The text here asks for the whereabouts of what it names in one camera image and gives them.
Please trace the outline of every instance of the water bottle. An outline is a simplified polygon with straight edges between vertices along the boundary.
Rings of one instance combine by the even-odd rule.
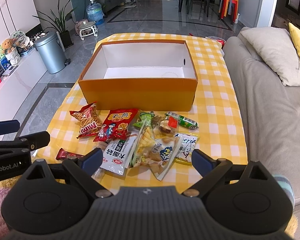
[[[102,6],[95,2],[95,0],[90,0],[90,4],[87,7],[87,14],[90,22],[94,21],[96,25],[104,23]]]

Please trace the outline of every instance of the gray sofa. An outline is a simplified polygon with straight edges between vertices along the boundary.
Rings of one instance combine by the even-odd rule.
[[[241,111],[248,159],[261,161],[272,174],[286,176],[295,194],[300,239],[300,87],[283,86],[279,76],[256,60],[242,36],[231,37],[224,59]]]

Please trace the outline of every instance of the barcode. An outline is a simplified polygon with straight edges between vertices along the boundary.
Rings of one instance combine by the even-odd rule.
[[[193,125],[197,125],[197,123],[196,123],[195,121],[193,121],[193,120],[191,120],[191,119],[189,119],[189,118],[184,117],[183,119],[184,119],[185,121],[187,121],[187,122],[193,124]]]
[[[171,116],[176,117],[176,118],[180,117],[180,115],[178,115],[176,113],[173,113],[173,112],[168,112],[167,115],[171,115]]]

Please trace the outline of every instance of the orange box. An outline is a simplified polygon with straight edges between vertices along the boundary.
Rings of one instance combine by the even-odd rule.
[[[102,43],[78,82],[100,110],[190,111],[198,77],[185,41],[129,40]]]

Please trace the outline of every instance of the beige pillow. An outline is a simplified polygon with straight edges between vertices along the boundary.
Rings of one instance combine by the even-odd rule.
[[[300,86],[300,60],[286,29],[251,28],[242,31],[241,35],[279,75],[284,86]]]
[[[242,43],[246,46],[247,50],[250,52],[253,59],[257,61],[264,62],[262,57],[259,56],[259,54],[256,52],[256,50],[252,47],[250,42],[248,42],[245,37],[242,36],[241,32],[250,29],[249,27],[243,27],[241,31],[238,34],[238,38],[242,41]]]

